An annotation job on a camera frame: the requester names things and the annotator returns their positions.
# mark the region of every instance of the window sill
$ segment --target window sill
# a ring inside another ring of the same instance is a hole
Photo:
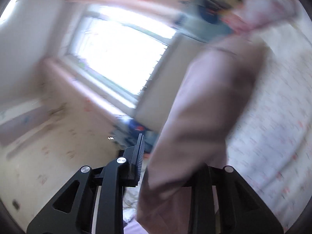
[[[108,102],[120,109],[122,112],[133,117],[136,104],[123,98],[118,93],[108,88],[106,85],[99,82],[97,79],[85,72],[82,68],[78,66],[77,62],[71,55],[63,56],[62,58],[60,58],[60,61],[66,70],[75,75],[77,80],[85,84],[87,87],[99,94],[101,97],[106,99]]]

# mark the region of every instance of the person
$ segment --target person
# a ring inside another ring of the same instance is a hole
[[[189,66],[140,189],[137,220],[149,234],[187,233],[191,190],[182,186],[203,164],[227,164],[225,139],[266,58],[250,32],[295,15],[295,0],[243,0],[223,19],[235,34],[208,44]]]

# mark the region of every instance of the clothing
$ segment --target clothing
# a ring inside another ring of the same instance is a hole
[[[151,155],[138,201],[149,234],[184,234],[190,194],[182,185],[203,164],[226,164],[225,139],[251,96],[266,47],[241,36],[209,45],[190,65]]]

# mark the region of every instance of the white bedding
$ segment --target white bedding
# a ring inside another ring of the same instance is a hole
[[[312,23],[302,12],[292,25],[261,33],[272,54],[228,140],[229,165],[285,231],[312,196]]]

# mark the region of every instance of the white wall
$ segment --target white wall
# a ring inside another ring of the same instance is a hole
[[[203,43],[180,36],[176,49],[155,76],[136,109],[135,119],[159,132],[166,122],[188,65],[200,52]]]
[[[65,0],[19,0],[0,26],[0,105],[40,89],[36,67]]]

